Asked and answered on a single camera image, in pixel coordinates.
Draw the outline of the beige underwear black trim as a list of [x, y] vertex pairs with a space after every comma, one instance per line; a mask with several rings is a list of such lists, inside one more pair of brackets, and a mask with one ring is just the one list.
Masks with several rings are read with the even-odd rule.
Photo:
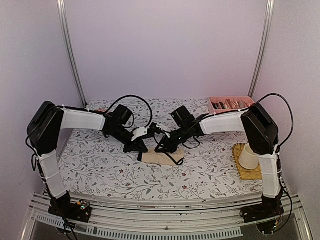
[[174, 153], [155, 152], [155, 148], [149, 148], [146, 153], [140, 152], [137, 160], [146, 164], [162, 166], [181, 166], [184, 163], [185, 151], [179, 148]]

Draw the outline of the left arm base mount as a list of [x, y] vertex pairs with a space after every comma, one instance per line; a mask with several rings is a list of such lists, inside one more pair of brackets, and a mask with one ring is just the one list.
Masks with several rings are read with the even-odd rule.
[[52, 198], [48, 213], [58, 217], [64, 217], [68, 220], [88, 223], [91, 217], [91, 203], [86, 200], [79, 200], [75, 203], [71, 202], [68, 194], [60, 198]]

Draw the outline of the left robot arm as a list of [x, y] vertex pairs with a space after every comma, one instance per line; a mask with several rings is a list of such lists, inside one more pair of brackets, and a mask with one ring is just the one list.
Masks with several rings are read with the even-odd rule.
[[130, 132], [125, 124], [132, 112], [119, 105], [113, 112], [93, 111], [76, 107], [55, 105], [51, 101], [42, 103], [27, 127], [27, 142], [38, 158], [40, 172], [48, 190], [55, 199], [55, 209], [63, 216], [74, 213], [74, 205], [63, 198], [67, 195], [57, 160], [60, 131], [63, 129], [84, 129], [102, 132], [123, 144], [124, 153], [148, 152], [143, 136], [146, 127]]

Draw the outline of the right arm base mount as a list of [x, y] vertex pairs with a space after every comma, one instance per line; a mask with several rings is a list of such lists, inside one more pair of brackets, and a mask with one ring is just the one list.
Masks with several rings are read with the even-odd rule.
[[261, 200], [259, 204], [241, 208], [239, 215], [245, 223], [277, 217], [284, 213], [280, 198], [269, 198], [263, 195]]

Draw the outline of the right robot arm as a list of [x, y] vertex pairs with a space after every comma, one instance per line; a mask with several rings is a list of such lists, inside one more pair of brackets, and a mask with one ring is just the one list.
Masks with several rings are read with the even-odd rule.
[[155, 152], [174, 153], [179, 145], [195, 137], [244, 132], [250, 149], [258, 157], [263, 181], [262, 194], [269, 198], [259, 206], [258, 213], [262, 218], [269, 218], [278, 210], [278, 203], [274, 199], [281, 191], [277, 152], [279, 128], [259, 103], [247, 109], [202, 114], [199, 117], [194, 117], [185, 106], [181, 106], [171, 116], [179, 128], [165, 135]]

